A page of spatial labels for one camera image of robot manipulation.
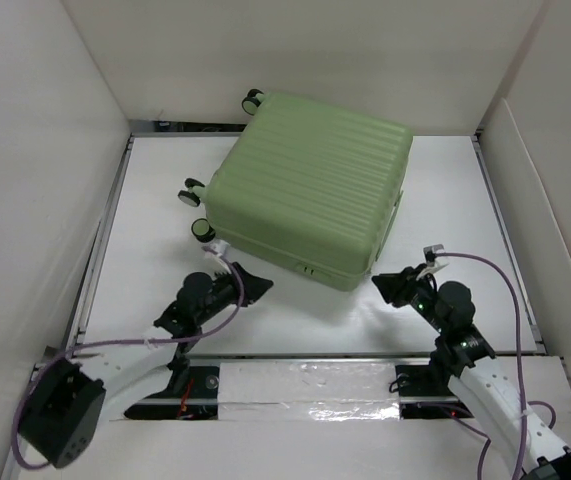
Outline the green hard-shell suitcase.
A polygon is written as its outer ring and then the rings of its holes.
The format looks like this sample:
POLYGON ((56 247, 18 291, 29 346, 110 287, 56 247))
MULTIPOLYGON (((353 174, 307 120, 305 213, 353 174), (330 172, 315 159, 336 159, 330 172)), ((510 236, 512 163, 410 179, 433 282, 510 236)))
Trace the green hard-shell suitcase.
POLYGON ((403 195, 413 132, 308 97, 251 89, 251 119, 211 179, 179 199, 203 207, 203 243, 223 240, 339 291, 371 272, 403 195))

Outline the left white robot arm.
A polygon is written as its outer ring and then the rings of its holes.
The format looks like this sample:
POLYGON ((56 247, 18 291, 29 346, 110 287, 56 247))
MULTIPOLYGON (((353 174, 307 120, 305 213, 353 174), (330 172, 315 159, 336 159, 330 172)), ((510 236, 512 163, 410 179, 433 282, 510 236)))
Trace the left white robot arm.
POLYGON ((24 439, 45 467, 62 469, 87 449, 96 430, 157 392, 187 387, 187 353, 207 337, 203 325, 230 308, 261 299, 273 281, 225 261, 222 271, 186 276, 175 299, 135 339, 92 342, 58 353, 28 387, 13 420, 12 439, 24 439))

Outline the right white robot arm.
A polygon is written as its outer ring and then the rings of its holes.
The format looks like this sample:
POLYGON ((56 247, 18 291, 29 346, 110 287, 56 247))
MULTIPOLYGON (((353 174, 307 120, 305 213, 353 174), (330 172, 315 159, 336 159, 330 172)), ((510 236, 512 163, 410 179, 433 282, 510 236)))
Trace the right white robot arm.
POLYGON ((413 308, 438 333, 426 371, 430 387, 467 407, 514 479, 571 479, 571 446, 523 399, 522 364, 513 383, 474 325, 471 290, 457 281, 436 287, 427 268, 378 274, 372 282, 385 303, 413 308))

